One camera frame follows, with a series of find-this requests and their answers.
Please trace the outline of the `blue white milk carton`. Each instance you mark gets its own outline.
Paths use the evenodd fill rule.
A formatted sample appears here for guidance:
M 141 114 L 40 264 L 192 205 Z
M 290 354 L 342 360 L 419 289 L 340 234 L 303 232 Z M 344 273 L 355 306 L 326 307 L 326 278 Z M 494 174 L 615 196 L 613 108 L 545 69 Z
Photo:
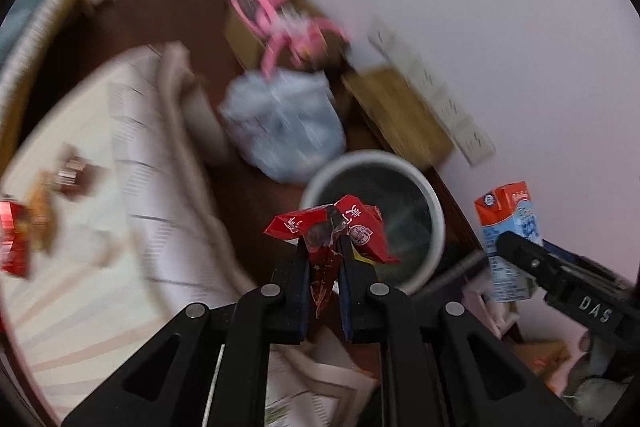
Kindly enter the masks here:
M 498 186 L 478 198 L 474 206 L 489 259 L 494 299 L 498 303 L 529 299 L 537 285 L 521 268 L 518 247 L 524 239 L 541 246 L 542 237 L 527 184 L 520 181 Z

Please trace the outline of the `red wrapper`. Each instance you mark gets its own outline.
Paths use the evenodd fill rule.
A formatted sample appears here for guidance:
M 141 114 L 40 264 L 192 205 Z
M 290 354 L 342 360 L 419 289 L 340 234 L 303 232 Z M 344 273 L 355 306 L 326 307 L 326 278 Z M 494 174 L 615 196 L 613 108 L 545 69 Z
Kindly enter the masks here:
M 355 195 L 345 195 L 333 204 L 281 213 L 264 233 L 285 242 L 303 239 L 314 269 L 310 292 L 317 315 L 326 309 L 343 264 L 345 255 L 338 251 L 343 237 L 350 244 L 347 250 L 356 251 L 360 260 L 374 265 L 400 262 L 390 253 L 381 210 Z

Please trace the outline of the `orange yellow snack bag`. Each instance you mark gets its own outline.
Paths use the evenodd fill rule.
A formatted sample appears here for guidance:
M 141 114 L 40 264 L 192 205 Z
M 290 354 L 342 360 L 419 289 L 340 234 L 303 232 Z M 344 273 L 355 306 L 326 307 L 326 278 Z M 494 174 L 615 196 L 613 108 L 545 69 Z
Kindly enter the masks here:
M 41 170 L 26 196 L 30 243 L 35 251 L 49 254 L 55 236 L 55 212 L 51 173 Z

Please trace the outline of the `brown snack wrapper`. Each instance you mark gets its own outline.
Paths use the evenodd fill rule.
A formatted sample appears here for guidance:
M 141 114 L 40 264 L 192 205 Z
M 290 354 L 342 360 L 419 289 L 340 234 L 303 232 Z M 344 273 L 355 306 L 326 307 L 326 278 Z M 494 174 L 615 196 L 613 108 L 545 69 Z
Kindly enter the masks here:
M 76 146 L 65 144 L 53 171 L 53 190 L 69 200 L 88 197 L 96 191 L 103 167 L 90 161 Z

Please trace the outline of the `crushed red soda can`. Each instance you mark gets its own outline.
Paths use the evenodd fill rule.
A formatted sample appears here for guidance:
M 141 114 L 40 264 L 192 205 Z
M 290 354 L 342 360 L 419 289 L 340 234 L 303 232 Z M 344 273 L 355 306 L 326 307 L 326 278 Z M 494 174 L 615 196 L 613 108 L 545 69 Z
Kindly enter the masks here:
M 29 221 L 26 207 L 1 202 L 1 270 L 26 279 L 29 269 Z

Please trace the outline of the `patterned table cloth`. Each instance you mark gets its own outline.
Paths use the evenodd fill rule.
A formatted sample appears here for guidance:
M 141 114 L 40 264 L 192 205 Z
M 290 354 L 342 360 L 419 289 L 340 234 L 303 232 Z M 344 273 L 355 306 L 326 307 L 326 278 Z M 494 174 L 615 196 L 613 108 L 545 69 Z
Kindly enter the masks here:
M 189 303 L 253 288 L 236 262 L 184 129 L 194 86 L 178 42 L 139 46 L 95 70 L 44 117 L 2 176 L 17 202 L 75 152 L 89 191 L 51 198 L 53 239 L 26 277 L 3 275 L 1 312 L 29 384 L 62 421 Z

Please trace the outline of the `small wooden stool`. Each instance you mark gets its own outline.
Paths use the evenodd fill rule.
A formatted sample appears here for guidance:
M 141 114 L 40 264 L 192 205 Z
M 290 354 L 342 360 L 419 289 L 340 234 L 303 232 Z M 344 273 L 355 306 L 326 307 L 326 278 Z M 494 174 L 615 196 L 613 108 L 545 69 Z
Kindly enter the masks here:
M 396 69 L 349 72 L 342 81 L 390 149 L 414 167 L 438 167 L 454 150 L 431 109 Z

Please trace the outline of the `translucent tied plastic bag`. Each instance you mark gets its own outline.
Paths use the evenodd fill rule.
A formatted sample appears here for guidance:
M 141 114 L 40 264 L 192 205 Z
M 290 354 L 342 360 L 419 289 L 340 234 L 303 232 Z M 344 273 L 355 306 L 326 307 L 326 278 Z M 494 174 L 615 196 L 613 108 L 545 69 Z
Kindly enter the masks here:
M 305 184 L 346 152 L 329 80 L 322 72 L 248 70 L 218 106 L 229 141 L 250 165 L 279 183 Z

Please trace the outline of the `bed with patterned mattress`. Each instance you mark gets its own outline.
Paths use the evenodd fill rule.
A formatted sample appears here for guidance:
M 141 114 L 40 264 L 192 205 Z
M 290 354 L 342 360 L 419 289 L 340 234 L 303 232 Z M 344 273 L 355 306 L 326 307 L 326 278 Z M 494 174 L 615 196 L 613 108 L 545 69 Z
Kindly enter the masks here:
M 92 12 L 90 0 L 44 0 L 29 20 L 11 53 L 1 62 L 1 167 L 17 148 L 30 90 L 53 39 L 80 9 Z

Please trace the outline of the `boxes by wall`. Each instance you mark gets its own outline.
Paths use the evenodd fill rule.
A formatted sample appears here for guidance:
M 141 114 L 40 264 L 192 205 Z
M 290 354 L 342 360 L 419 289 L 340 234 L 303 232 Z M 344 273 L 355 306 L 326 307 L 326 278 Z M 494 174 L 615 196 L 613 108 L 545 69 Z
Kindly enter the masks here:
M 498 339 L 516 355 L 556 395 L 561 393 L 561 367 L 570 361 L 570 350 L 564 340 L 540 340 L 526 343 L 513 337 L 518 327 L 520 310 L 516 303 L 498 303 L 492 295 L 492 277 L 484 251 L 473 251 L 465 258 L 469 262 L 463 277 L 462 303 Z

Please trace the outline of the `white wall socket row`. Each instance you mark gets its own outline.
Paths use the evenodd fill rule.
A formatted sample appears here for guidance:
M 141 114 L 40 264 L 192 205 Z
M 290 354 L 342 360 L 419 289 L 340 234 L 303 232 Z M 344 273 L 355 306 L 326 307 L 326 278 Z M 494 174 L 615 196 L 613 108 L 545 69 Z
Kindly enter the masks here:
M 479 166 L 496 155 L 490 136 L 474 121 L 447 83 L 376 15 L 371 18 L 367 37 L 371 46 L 422 98 L 471 167 Z

